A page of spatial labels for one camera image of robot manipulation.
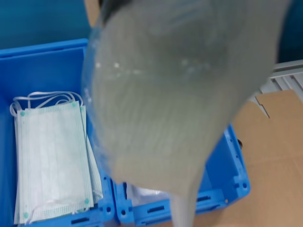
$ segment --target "brown cardboard surface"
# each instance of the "brown cardboard surface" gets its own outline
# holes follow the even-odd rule
[[[303,226],[303,104],[292,90],[257,100],[269,117],[248,101],[233,121],[251,192],[224,210],[196,216],[195,227]]]
[[[100,13],[100,6],[98,0],[84,0],[86,14],[89,19],[89,25],[93,27],[98,19]]]

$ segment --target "white elastic ear loop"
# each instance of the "white elastic ear loop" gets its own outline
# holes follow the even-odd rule
[[[10,114],[13,116],[13,117],[17,117],[17,111],[18,110],[22,110],[22,107],[20,105],[20,103],[18,101],[15,101],[13,102],[12,104],[10,104],[9,106],[9,111],[10,111]]]
[[[67,102],[71,101],[70,97],[68,97],[67,95],[64,95],[64,94],[60,94],[60,95],[57,95],[57,96],[53,96],[49,99],[47,99],[46,101],[42,102],[40,105],[38,105],[35,109],[39,109],[41,108],[42,106],[44,106],[45,104],[47,104],[48,102],[52,101],[54,98],[57,98],[57,97],[60,97],[60,96],[64,96],[67,98]]]
[[[70,95],[72,97],[73,101],[75,101],[75,98],[74,98],[74,96],[72,94],[76,95],[79,98],[79,100],[81,101],[80,106],[83,106],[83,99],[82,99],[82,97],[79,94],[77,94],[76,92],[72,92],[72,91],[51,91],[51,92],[36,91],[36,92],[30,93],[27,97],[49,95],[49,94],[51,94],[50,96],[53,96],[55,94],[61,94],[61,93]]]
[[[76,203],[78,203],[78,202],[69,202],[68,200],[69,200],[69,201],[70,201],[70,200],[74,200],[74,198],[70,197],[70,198],[66,198],[66,199],[62,199],[62,200],[48,200],[48,201],[46,201],[46,202],[43,203],[43,204],[37,205],[35,208],[33,208],[33,210],[32,210],[32,212],[30,213],[29,218],[28,218],[28,220],[26,221],[25,225],[31,224],[31,223],[32,223],[32,218],[33,218],[34,212],[35,212],[37,209],[39,209],[39,208],[41,208],[41,207],[43,207],[43,206],[45,206],[45,205],[47,205],[47,204],[59,204],[59,205],[70,205],[70,206],[73,206],[73,205],[75,205]],[[74,211],[72,211],[72,214],[75,214],[75,213],[78,213],[76,209],[74,209]]]
[[[30,109],[30,100],[39,100],[39,99],[45,99],[45,98],[49,98],[52,97],[54,95],[49,95],[49,96],[44,96],[44,97],[23,97],[23,96],[17,96],[13,98],[13,101],[16,100],[27,100],[27,102],[29,102],[28,108]]]
[[[61,100],[59,100],[58,102],[56,102],[55,105],[65,104],[65,103],[67,103],[67,102],[68,102],[67,100],[61,99]]]
[[[56,95],[59,95],[59,94],[64,94],[64,93],[66,93],[66,94],[68,94],[68,95],[71,96],[71,98],[68,97],[68,100],[73,100],[73,101],[75,101],[75,97],[74,97],[72,94],[70,94],[69,92],[58,92],[58,91],[52,91],[52,92],[35,91],[35,92],[30,93],[27,97],[28,97],[28,98],[31,98],[31,96],[41,96],[41,95],[45,95],[45,96],[41,96],[41,97],[32,97],[32,98],[35,98],[35,99],[45,99],[45,98],[48,98],[48,97],[53,97],[53,96],[56,96]],[[27,101],[27,106],[28,106],[29,109],[31,108],[30,100],[31,100],[31,99],[29,99],[29,100]]]

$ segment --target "blue storage bin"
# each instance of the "blue storage bin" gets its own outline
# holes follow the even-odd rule
[[[169,200],[132,206],[126,183],[113,183],[116,211],[123,226],[149,226],[171,220]],[[250,192],[242,153],[230,125],[209,157],[197,195],[196,214],[225,208]]]
[[[80,94],[87,40],[80,39],[0,51],[0,226],[13,226],[17,161],[14,120],[9,105],[15,96],[34,91],[73,91]],[[87,119],[87,133],[92,124]],[[117,226],[111,179],[99,170],[103,199],[90,211],[39,221],[35,227]]]

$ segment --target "translucent plastic bag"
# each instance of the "translucent plastic bag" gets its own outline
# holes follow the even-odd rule
[[[134,207],[169,199],[169,194],[167,192],[139,188],[129,183],[126,187],[126,195],[127,199],[132,201]]]
[[[96,159],[171,193],[175,226],[192,225],[205,161],[270,74],[287,2],[133,0],[94,28],[82,83]]]

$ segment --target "crate handle hole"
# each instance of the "crate handle hole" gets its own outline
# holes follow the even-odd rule
[[[210,200],[210,197],[209,197],[209,196],[199,197],[199,198],[197,199],[197,202],[201,202],[201,201],[205,201],[205,200]]]
[[[76,220],[71,221],[71,224],[73,225],[73,224],[77,224],[77,223],[84,222],[84,221],[89,221],[89,218],[76,219]]]
[[[126,193],[126,189],[127,189],[127,183],[126,183],[126,182],[124,182],[124,183],[123,183],[123,191],[124,191],[124,197],[125,197],[125,199],[127,200],[127,193]]]
[[[242,149],[243,143],[241,142],[241,140],[238,140],[238,143],[239,143],[240,148]]]
[[[156,212],[156,211],[160,211],[160,210],[164,210],[164,206],[160,206],[160,207],[155,207],[155,208],[150,208],[147,213],[152,213],[152,212]]]
[[[64,48],[54,48],[54,49],[52,49],[52,51],[62,51],[62,50],[64,50]]]

